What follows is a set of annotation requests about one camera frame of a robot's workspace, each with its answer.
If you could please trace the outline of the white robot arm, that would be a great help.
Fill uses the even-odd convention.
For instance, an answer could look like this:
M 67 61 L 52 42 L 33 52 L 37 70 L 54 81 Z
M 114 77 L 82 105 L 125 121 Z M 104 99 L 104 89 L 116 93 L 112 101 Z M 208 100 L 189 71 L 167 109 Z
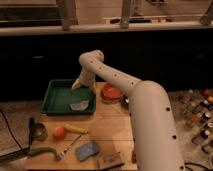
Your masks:
M 165 89 L 154 81 L 142 81 L 105 65 L 100 50 L 81 54 L 79 63 L 82 70 L 72 84 L 73 89 L 84 85 L 95 90 L 95 76 L 99 76 L 129 98 L 138 171 L 185 171 Z

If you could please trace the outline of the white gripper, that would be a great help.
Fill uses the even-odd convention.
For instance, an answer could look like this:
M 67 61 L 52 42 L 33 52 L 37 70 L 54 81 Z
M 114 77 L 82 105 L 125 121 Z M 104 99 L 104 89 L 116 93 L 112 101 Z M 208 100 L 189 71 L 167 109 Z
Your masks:
M 89 86 L 89 89 L 96 96 L 96 84 L 95 83 L 95 74 L 85 67 L 82 68 L 79 80 L 75 80 L 71 86 L 72 90 L 80 88 L 82 85 Z

